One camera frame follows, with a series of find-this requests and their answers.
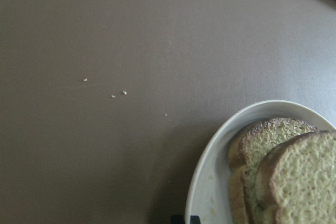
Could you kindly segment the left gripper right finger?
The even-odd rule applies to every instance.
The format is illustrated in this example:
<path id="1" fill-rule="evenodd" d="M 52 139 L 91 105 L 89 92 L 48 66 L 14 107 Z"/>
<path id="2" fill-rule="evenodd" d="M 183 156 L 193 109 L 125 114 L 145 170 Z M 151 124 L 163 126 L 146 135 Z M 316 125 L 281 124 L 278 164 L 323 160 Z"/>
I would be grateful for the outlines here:
<path id="1" fill-rule="evenodd" d="M 200 224 L 200 217 L 197 215 L 190 216 L 190 224 Z"/>

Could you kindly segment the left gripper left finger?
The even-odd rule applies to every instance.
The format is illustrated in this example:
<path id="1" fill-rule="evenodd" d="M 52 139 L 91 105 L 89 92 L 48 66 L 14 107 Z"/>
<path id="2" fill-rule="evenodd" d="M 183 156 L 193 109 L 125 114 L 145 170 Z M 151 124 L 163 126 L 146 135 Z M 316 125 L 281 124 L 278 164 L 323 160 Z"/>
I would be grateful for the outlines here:
<path id="1" fill-rule="evenodd" d="M 185 224 L 184 216 L 183 215 L 172 215 L 171 224 Z"/>

